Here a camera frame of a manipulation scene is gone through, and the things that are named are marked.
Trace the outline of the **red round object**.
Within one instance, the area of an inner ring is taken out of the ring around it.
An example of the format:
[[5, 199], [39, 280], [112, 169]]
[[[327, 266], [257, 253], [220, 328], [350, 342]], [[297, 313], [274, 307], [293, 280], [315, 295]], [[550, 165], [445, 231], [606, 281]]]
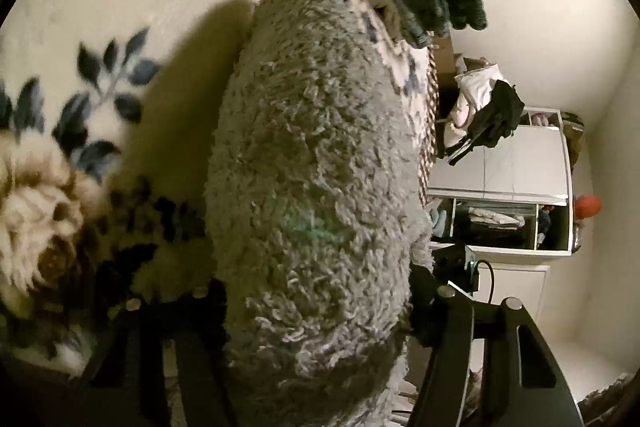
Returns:
[[578, 221], [590, 219], [602, 209], [601, 199], [596, 195], [580, 196], [575, 200], [574, 217]]

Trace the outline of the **white floral blanket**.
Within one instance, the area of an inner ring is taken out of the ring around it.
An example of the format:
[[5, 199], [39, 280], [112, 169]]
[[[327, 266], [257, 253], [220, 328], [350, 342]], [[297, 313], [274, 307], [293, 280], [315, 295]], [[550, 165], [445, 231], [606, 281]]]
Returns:
[[[175, 297], [206, 259], [201, 216], [207, 156], [224, 86], [258, 0], [15, 0], [1, 27], [1, 93], [35, 119], [43, 147], [91, 173], [104, 194], [147, 187], [186, 215], [128, 204], [134, 231], [160, 246], [145, 291]], [[378, 0], [345, 0], [392, 75], [414, 139], [424, 137], [430, 54], [413, 49]]]

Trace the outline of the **brown checkered blanket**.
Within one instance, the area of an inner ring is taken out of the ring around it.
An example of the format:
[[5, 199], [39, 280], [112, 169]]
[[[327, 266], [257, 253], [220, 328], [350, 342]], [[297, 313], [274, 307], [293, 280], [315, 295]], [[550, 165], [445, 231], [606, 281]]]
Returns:
[[435, 54], [432, 49], [428, 49], [426, 87], [426, 124], [419, 154], [420, 199], [424, 207], [428, 204], [430, 176], [437, 159], [436, 121], [438, 116], [439, 91]]

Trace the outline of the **grey fluffy pants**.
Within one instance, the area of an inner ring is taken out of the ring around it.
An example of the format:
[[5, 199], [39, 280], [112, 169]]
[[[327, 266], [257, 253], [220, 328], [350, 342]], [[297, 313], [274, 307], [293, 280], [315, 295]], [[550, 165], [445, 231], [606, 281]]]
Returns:
[[205, 185], [243, 426], [381, 426], [429, 265], [418, 155], [343, 0], [260, 0]]

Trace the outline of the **white and black clothes heap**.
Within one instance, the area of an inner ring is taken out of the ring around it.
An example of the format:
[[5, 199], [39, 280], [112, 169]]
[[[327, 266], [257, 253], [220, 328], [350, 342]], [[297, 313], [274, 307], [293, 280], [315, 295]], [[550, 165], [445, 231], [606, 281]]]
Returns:
[[445, 119], [444, 154], [455, 166], [477, 147], [494, 148], [514, 133], [525, 104], [497, 63], [482, 61], [454, 76], [459, 90]]

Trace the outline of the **white storage cabinet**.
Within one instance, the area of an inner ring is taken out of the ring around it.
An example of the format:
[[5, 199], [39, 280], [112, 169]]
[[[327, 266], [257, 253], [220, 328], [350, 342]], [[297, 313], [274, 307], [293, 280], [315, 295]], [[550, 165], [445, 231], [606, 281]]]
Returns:
[[433, 241], [477, 256], [568, 257], [574, 248], [570, 156], [557, 109], [527, 107], [510, 138], [456, 165], [435, 162], [428, 182]]

